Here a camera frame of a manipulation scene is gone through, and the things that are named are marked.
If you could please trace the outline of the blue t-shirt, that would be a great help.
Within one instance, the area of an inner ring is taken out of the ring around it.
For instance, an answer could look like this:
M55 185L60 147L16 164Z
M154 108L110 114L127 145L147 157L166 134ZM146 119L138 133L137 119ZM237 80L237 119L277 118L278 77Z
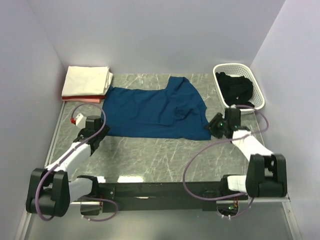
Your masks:
M160 90L111 86L102 109L108 135L130 138L164 138L206 141L207 107L185 77L171 76Z

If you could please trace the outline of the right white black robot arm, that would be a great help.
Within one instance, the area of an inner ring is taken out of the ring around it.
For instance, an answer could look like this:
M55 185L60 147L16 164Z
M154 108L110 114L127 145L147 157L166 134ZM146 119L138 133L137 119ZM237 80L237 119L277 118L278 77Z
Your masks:
M205 126L217 139L225 137L248 160L245 175L225 175L219 187L222 198L230 200L239 193L251 198L283 198L288 193L286 159L275 154L255 138L241 123L241 110L228 107Z

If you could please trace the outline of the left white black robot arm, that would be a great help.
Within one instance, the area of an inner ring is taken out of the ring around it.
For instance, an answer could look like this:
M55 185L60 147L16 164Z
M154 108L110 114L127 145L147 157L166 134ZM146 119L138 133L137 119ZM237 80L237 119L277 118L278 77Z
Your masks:
M80 175L70 181L78 166L93 155L110 128L100 116L88 116L71 147L45 168L35 168L29 180L25 209L49 221L66 214L70 203L101 196L97 177Z

